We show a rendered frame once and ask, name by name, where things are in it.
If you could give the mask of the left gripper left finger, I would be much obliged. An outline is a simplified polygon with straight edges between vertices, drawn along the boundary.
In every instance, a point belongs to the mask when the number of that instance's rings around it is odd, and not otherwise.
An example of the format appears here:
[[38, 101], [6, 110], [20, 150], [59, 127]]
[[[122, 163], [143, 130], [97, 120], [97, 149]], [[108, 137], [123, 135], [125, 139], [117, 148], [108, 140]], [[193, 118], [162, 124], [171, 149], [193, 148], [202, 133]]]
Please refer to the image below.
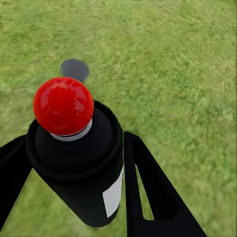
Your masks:
[[26, 154], [26, 135], [0, 147], [0, 232], [32, 168]]

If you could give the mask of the pesticide atomizer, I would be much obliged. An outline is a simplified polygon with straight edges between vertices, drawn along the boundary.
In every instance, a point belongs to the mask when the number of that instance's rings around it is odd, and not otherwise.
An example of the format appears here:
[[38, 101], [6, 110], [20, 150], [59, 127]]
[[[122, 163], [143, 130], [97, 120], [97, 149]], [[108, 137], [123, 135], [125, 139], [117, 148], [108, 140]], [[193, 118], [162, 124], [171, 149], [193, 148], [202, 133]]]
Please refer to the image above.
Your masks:
[[88, 226], [117, 216], [124, 178], [123, 129], [114, 113], [83, 84], [89, 68], [65, 60], [62, 77], [43, 83], [33, 99], [26, 135], [29, 163]]

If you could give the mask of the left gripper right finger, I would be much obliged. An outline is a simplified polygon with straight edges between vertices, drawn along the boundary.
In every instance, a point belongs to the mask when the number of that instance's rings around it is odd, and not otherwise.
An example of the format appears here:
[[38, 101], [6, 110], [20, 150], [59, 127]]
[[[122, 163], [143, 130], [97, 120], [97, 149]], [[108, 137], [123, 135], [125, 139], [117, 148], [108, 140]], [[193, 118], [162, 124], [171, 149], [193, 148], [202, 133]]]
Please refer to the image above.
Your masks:
[[[123, 132], [127, 237], [207, 237], [143, 140]], [[143, 217], [136, 167], [154, 220]]]

